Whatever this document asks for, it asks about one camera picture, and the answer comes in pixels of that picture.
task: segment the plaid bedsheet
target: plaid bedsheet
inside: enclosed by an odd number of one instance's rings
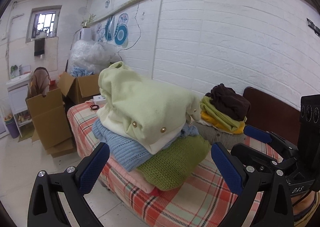
[[[97,118],[96,112],[90,110],[91,104],[92,102],[86,102],[68,111],[77,151],[82,158],[89,156],[99,144],[91,131]],[[268,145],[255,139],[247,137],[245,144],[281,160]],[[100,179],[149,226],[216,227],[237,197],[228,189],[210,152],[181,187],[162,192],[159,197],[148,195],[126,181],[108,163],[100,174]],[[261,196],[261,193],[257,194],[243,226],[250,226]]]

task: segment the brown headboard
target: brown headboard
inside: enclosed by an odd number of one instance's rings
[[[297,145],[300,111],[252,87],[244,90],[243,97],[251,103],[251,110],[247,114],[247,125],[272,131]]]

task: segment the bolt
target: bolt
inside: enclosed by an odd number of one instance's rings
[[[45,171],[40,171],[38,174],[39,177],[43,177],[44,175],[45,175]]]
[[[277,175],[283,176],[283,172],[281,170],[277,170],[276,172],[277,172]]]
[[[67,168],[67,172],[68,172],[68,173],[72,173],[72,172],[74,172],[75,170],[76,170],[76,168],[75,168],[74,166],[70,166],[70,167]]]
[[[250,172],[250,173],[254,172],[254,167],[253,167],[253,166],[247,166],[246,169],[247,169],[247,171]]]

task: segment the blue gripper pad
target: blue gripper pad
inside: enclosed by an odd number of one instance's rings
[[[110,156],[110,149],[107,144],[104,143],[103,147],[94,156],[90,164],[83,171],[79,178],[79,193],[81,195],[89,194],[96,183],[101,171],[106,165]]]
[[[250,126],[250,125],[247,125],[246,127],[244,127],[243,132],[245,135],[252,137],[256,140],[259,140],[260,142],[263,142],[263,143],[272,142],[272,139],[271,139],[271,136],[269,133],[267,133],[263,130],[259,130],[255,127]]]
[[[225,149],[225,147],[219,146],[218,143],[212,145],[212,160],[215,162],[230,191],[239,196],[243,191],[243,178],[229,160],[232,159],[231,154]]]

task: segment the white wall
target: white wall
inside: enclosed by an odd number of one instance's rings
[[[11,5],[5,11],[0,23],[0,98],[7,96],[4,86],[8,80],[5,52],[7,39],[9,42],[9,68],[11,65],[31,65],[32,70],[38,66],[45,66],[50,72],[51,79],[57,79],[58,75],[64,71],[68,55],[70,53],[71,42],[74,33],[81,28],[81,22],[91,6],[92,0],[27,0],[17,3],[12,11]],[[28,23],[33,8],[61,5],[61,12],[58,21],[57,37],[58,50],[56,59],[48,60],[44,55],[44,60],[34,57],[34,42],[26,43]],[[13,20],[16,15],[24,14]]]
[[[105,1],[93,0],[90,12],[100,17],[128,0],[107,10]],[[121,11],[129,14],[128,47],[138,37],[136,8]],[[302,95],[320,91],[320,38],[307,18],[320,26],[303,0],[145,0],[141,38],[120,54],[144,75],[200,96],[220,83],[239,94],[252,86],[299,109]]]

